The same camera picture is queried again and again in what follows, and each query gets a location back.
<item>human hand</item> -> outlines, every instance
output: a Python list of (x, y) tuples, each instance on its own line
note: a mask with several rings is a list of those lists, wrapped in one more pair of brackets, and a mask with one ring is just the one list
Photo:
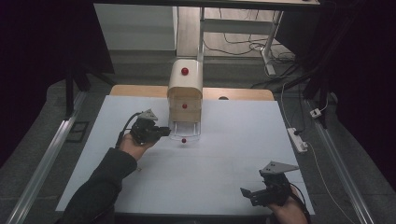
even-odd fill
[[(290, 186), (291, 191), (294, 195), (297, 195), (297, 190), (295, 187)], [(283, 206), (271, 203), (267, 207), (271, 209), (277, 220), (281, 224), (306, 224), (308, 221), (305, 218), (303, 210), (300, 205), (291, 197), (289, 197)]]
[(153, 147), (155, 144), (156, 142), (145, 143), (143, 145), (137, 144), (132, 135), (127, 133), (122, 137), (120, 150), (130, 154), (136, 161), (138, 161), (140, 158), (142, 158), (146, 150)]

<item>metal frame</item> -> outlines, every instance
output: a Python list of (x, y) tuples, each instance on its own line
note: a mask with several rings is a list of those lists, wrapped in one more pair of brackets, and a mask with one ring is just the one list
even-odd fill
[(276, 75), (274, 66), (270, 63), (272, 60), (270, 59), (269, 53), (270, 53), (272, 42), (274, 41), (277, 27), (279, 25), (280, 18), (282, 17), (283, 12), (275, 11), (274, 13), (275, 13), (275, 17), (272, 22), (271, 31), (268, 35), (268, 39), (267, 39), (267, 42), (265, 43), (265, 47), (261, 51), (262, 58), (264, 59), (265, 68), (267, 69), (267, 75), (269, 77), (273, 77)]
[(11, 212), (11, 215), (8, 217), (7, 224), (23, 223), (23, 221), (26, 219), (26, 216), (35, 201), (35, 197), (43, 186), (44, 181), (46, 180), (47, 175), (50, 172), (50, 168), (55, 162), (55, 159), (58, 156), (62, 145), (64, 144), (66, 136), (69, 134), (69, 131), (76, 120), (76, 117), (82, 103), (84, 102), (86, 95), (86, 92), (81, 91), (76, 96), (73, 113), (71, 114), (69, 119), (66, 119), (61, 123), (61, 126), (59, 127), (51, 143), (49, 144), (49, 147), (43, 158), (41, 159), (41, 162), (38, 164), (35, 172), (32, 175), (32, 178), (30, 179), (25, 190), (23, 191), (23, 194), (15, 205), (13, 211)]
[(274, 12), (273, 21), (236, 21), (205, 19), (205, 8), (200, 7), (200, 29), (197, 61), (204, 61), (204, 33), (227, 33), (227, 34), (248, 34), (248, 35), (268, 35), (265, 47), (261, 50), (264, 66), (269, 77), (276, 75), (269, 56), (272, 43), (275, 39), (277, 27), (282, 17), (281, 11)]
[[(305, 101), (305, 105), (309, 111), (314, 109), (309, 101)], [(347, 167), (341, 155), (339, 154), (337, 147), (332, 140), (332, 136), (329, 134), (329, 131), (324, 129), (318, 120), (315, 120), (315, 127), (317, 128), (318, 134), (320, 135), (320, 138), (327, 152), (329, 153), (329, 157), (332, 161), (332, 164), (334, 165), (335, 171), (340, 177), (341, 183), (344, 186), (344, 190), (349, 196), (359, 220), (364, 224), (374, 224), (375, 221), (373, 219), (373, 215), (369, 211), (366, 202), (361, 196), (361, 192), (347, 170)]]

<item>white cable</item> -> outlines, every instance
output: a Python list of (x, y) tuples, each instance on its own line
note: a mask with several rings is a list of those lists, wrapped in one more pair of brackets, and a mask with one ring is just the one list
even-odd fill
[(289, 128), (291, 128), (291, 125), (288, 121), (288, 118), (286, 117), (286, 113), (285, 113), (285, 107), (283, 106), (283, 90), (285, 90), (285, 85), (287, 84), (287, 82), (283, 83), (283, 87), (282, 87), (282, 92), (280, 93), (280, 103), (282, 105), (282, 112), (283, 112), (283, 117), (285, 117), (286, 122), (289, 125)]
[(322, 112), (323, 110), (325, 110), (327, 108), (327, 105), (329, 104), (329, 97), (326, 96), (326, 105), (323, 107), (323, 109), (319, 110), (320, 112)]
[(344, 212), (344, 210), (340, 207), (340, 205), (338, 205), (338, 203), (335, 201), (334, 197), (333, 197), (332, 194), (330, 193), (329, 189), (327, 188), (326, 181), (324, 180), (323, 175), (322, 175), (322, 173), (321, 173), (321, 171), (320, 171), (320, 168), (319, 168), (319, 165), (318, 165), (317, 155), (316, 155), (316, 153), (315, 153), (315, 149), (312, 147), (311, 143), (309, 143), (309, 142), (306, 142), (306, 143), (309, 144), (309, 146), (311, 146), (312, 151), (314, 152), (315, 163), (317, 164), (318, 171), (319, 171), (319, 174), (320, 174), (320, 178), (322, 179), (323, 184), (324, 184), (324, 187), (326, 188), (327, 192), (329, 193), (329, 196), (332, 198), (332, 201), (335, 203), (335, 205), (337, 205), (337, 207), (341, 210), (341, 212), (344, 214), (344, 216), (345, 216), (351, 223), (355, 224), (355, 222), (353, 222), (352, 219), (350, 219), (350, 218), (347, 216), (347, 214), (346, 214), (346, 213)]

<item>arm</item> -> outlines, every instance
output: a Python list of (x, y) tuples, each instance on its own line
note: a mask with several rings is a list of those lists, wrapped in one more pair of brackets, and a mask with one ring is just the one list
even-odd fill
[(90, 223), (112, 209), (122, 189), (122, 179), (136, 169), (137, 161), (155, 143), (138, 145), (124, 135), (120, 149), (111, 148), (90, 179), (73, 195), (60, 223)]

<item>power strip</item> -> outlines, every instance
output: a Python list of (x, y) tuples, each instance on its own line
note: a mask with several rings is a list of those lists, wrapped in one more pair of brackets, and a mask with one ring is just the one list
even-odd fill
[(304, 153), (307, 151), (308, 144), (306, 142), (303, 142), (303, 139), (301, 139), (300, 135), (295, 135), (294, 134), (295, 131), (296, 131), (295, 128), (288, 128), (288, 133), (291, 142), (293, 142), (298, 153)]

